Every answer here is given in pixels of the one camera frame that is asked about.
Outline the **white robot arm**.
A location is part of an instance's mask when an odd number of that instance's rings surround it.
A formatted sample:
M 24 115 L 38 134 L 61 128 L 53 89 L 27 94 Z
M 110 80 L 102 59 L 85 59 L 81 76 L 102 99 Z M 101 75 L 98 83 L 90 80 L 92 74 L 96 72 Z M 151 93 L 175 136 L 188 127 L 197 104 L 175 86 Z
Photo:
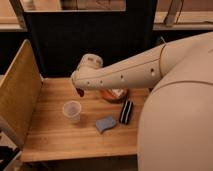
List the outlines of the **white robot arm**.
M 149 88 L 137 135 L 139 171 L 213 171 L 213 31 L 168 42 L 108 67 L 82 57 L 78 91 Z

